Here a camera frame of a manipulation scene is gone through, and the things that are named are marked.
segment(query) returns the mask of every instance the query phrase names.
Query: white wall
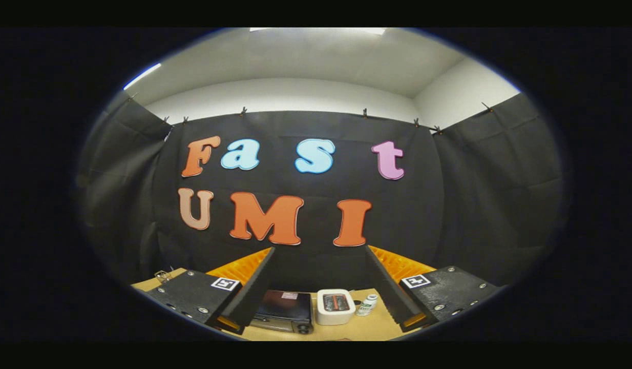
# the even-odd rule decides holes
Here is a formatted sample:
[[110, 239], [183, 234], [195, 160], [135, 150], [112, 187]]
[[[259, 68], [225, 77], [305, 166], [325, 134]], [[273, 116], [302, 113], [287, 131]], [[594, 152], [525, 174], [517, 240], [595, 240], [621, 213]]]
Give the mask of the white wall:
[[147, 105], [169, 124], [217, 115], [302, 110], [367, 114], [413, 123], [419, 112], [410, 98], [369, 87], [320, 79], [267, 78], [227, 82], [169, 96]]
[[519, 90], [471, 58], [464, 58], [424, 88], [414, 102], [424, 126], [448, 126], [502, 103]]

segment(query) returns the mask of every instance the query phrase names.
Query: white ceiling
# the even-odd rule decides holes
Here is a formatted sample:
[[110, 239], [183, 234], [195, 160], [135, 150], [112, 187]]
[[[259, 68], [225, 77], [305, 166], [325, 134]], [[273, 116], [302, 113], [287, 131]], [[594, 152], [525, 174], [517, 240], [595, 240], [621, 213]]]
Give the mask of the white ceiling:
[[127, 93], [149, 105], [224, 82], [290, 77], [347, 82], [414, 98], [463, 58], [439, 40], [400, 28], [388, 28], [384, 35], [341, 28], [236, 28], [162, 60]]

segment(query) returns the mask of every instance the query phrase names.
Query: wooden table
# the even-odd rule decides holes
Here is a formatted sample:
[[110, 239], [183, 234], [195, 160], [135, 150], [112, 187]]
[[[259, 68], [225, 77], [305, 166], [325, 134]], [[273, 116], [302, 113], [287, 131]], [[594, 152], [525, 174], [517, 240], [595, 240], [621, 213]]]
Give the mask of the wooden table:
[[[185, 269], [176, 269], [171, 272], [171, 276], [175, 277], [184, 273]], [[142, 291], [149, 291], [159, 287], [161, 282], [156, 278], [135, 283], [132, 287]], [[318, 325], [316, 323], [316, 292], [310, 292], [313, 307], [313, 325], [314, 331], [311, 334], [296, 334], [279, 332], [260, 327], [246, 327], [242, 335], [223, 331], [238, 338], [248, 339], [250, 341], [338, 341], [341, 339], [349, 339], [351, 341], [388, 341], [389, 339], [398, 338], [405, 334], [412, 334], [418, 329], [403, 333], [400, 326], [393, 321], [389, 311], [382, 298], [375, 289], [350, 291], [350, 295], [355, 300], [363, 301], [369, 294], [377, 294], [377, 305], [365, 317], [353, 315], [347, 324], [342, 325]]]

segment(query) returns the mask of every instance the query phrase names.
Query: pill bottle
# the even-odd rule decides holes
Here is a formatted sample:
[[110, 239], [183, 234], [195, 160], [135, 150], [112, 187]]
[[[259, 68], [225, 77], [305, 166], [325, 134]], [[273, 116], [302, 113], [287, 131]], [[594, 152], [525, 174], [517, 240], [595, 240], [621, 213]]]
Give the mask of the pill bottle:
[[368, 295], [363, 303], [359, 305], [359, 308], [356, 311], [356, 315], [358, 315], [359, 317], [365, 317], [369, 315], [373, 308], [375, 308], [375, 304], [377, 304], [377, 295]]

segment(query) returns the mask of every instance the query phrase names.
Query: white box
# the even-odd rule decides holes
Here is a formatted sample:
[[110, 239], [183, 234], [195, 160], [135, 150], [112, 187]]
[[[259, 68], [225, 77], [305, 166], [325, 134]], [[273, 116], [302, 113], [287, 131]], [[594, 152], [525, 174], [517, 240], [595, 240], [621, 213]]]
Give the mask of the white box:
[[[348, 310], [344, 311], [327, 311], [325, 310], [325, 302], [323, 301], [323, 296], [325, 295], [334, 295], [340, 294], [346, 297], [346, 303], [348, 305]], [[346, 290], [320, 290], [317, 293], [316, 297], [316, 323], [320, 325], [339, 325], [346, 324], [348, 320], [355, 314], [355, 301], [353, 301], [353, 297], [350, 296], [350, 292]]]

